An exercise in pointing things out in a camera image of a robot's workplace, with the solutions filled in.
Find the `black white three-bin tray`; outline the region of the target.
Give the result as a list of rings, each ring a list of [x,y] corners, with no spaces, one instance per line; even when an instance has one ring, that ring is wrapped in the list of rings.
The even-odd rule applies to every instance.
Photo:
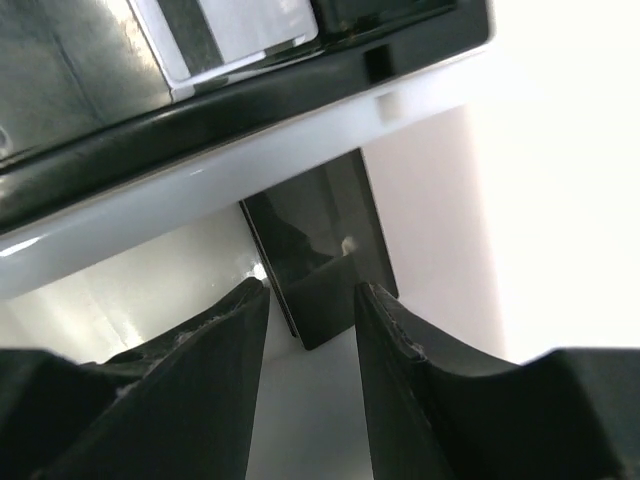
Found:
[[[268,280],[241,201],[453,107],[487,1],[309,1],[171,97],[132,1],[1,5],[1,344],[102,362]]]

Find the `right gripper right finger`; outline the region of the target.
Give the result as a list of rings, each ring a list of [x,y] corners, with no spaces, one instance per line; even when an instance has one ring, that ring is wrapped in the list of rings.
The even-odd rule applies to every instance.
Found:
[[[371,463],[378,479],[635,479],[639,353],[560,348],[517,365],[355,290]]]

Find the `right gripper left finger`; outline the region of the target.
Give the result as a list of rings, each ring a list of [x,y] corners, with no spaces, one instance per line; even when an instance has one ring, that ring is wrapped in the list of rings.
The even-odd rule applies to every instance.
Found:
[[[5,479],[242,479],[270,292],[249,278],[104,363],[1,353]]]

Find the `black VIP credit card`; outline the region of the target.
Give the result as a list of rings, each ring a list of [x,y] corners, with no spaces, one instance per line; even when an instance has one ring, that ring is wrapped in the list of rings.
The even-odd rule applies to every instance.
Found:
[[[356,285],[399,294],[361,150],[240,205],[285,320],[305,350],[353,326]]]

